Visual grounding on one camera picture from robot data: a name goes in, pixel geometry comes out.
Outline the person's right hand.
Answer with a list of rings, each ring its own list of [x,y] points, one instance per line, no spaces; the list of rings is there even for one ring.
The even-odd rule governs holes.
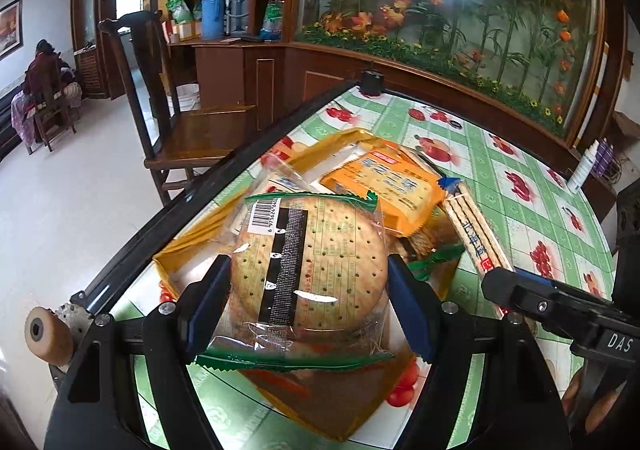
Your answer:
[[[574,374],[562,396],[562,406],[566,415],[570,415],[574,410],[580,384],[582,384],[582,368]],[[618,386],[613,390],[605,392],[605,394],[593,404],[585,420],[585,432],[587,434],[592,433],[603,422],[608,412],[614,407],[622,389],[623,386]]]

